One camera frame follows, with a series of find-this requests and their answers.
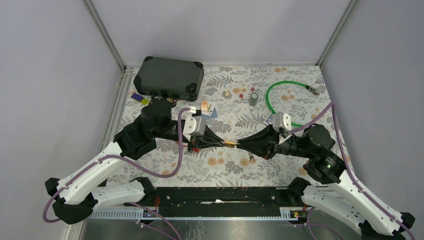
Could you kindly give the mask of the red cable lock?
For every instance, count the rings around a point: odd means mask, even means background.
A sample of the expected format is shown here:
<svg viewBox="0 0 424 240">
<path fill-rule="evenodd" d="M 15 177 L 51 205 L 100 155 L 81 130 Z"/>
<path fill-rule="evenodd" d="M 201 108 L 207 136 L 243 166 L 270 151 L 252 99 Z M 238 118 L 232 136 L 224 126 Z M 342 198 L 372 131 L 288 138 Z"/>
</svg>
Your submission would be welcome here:
<svg viewBox="0 0 424 240">
<path fill-rule="evenodd" d="M 191 142 L 191 143 L 182 143 L 182 148 L 186 149 L 187 152 L 189 153 L 199 153 L 200 149 L 199 149 L 199 143 L 197 141 L 195 142 Z"/>
</svg>

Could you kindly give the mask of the brass padlock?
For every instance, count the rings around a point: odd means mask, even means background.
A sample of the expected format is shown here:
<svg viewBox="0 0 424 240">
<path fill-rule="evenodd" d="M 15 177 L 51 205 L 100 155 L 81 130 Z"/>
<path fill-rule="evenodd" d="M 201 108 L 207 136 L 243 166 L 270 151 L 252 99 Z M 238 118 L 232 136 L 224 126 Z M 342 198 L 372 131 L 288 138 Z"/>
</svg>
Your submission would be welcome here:
<svg viewBox="0 0 424 240">
<path fill-rule="evenodd" d="M 232 142 L 232 141 L 225 141 L 224 142 L 224 146 L 228 147 L 228 148 L 234 148 L 237 145 L 236 142 Z"/>
</svg>

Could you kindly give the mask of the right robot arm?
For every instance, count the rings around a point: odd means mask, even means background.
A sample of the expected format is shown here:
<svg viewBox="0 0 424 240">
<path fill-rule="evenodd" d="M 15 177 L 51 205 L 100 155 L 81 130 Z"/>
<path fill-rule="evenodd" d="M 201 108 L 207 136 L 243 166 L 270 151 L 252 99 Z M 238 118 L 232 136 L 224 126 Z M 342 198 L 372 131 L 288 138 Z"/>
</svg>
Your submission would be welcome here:
<svg viewBox="0 0 424 240">
<path fill-rule="evenodd" d="M 285 125 L 265 127 L 258 133 L 239 139 L 235 146 L 264 159 L 277 154 L 306 158 L 303 168 L 315 181 L 342 196 L 342 200 L 325 198 L 317 187 L 297 177 L 289 185 L 287 201 L 319 209 L 353 229 L 364 240 L 402 240 L 411 234 L 415 217 L 400 212 L 376 197 L 353 174 L 345 155 L 337 155 L 332 147 L 340 142 L 332 138 L 321 124 L 307 127 L 301 136 L 292 134 Z"/>
</svg>

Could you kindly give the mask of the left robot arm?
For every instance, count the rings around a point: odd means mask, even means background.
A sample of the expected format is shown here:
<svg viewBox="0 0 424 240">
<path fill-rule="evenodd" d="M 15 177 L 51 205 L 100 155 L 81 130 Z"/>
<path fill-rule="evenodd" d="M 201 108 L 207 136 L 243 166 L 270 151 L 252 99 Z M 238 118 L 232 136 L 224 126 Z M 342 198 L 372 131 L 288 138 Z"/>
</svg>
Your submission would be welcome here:
<svg viewBox="0 0 424 240">
<path fill-rule="evenodd" d="M 182 108 L 177 120 L 172 119 L 172 103 L 167 99 L 153 99 L 141 109 L 140 115 L 118 132 L 113 140 L 92 160 L 69 176 L 49 178 L 45 188 L 50 196 L 42 218 L 51 219 L 47 211 L 52 209 L 55 221 L 69 225 L 88 218 L 95 210 L 130 202 L 144 206 L 155 200 L 155 189 L 146 177 L 138 177 L 129 183 L 104 186 L 103 183 L 124 165 L 137 165 L 137 160 L 156 149 L 157 139 L 178 143 L 178 159 L 175 169 L 167 174 L 142 168 L 144 173 L 157 178 L 171 178 L 181 168 L 183 150 L 189 152 L 211 147 L 223 147 L 224 140 L 213 133 L 201 111 L 193 106 Z"/>
</svg>

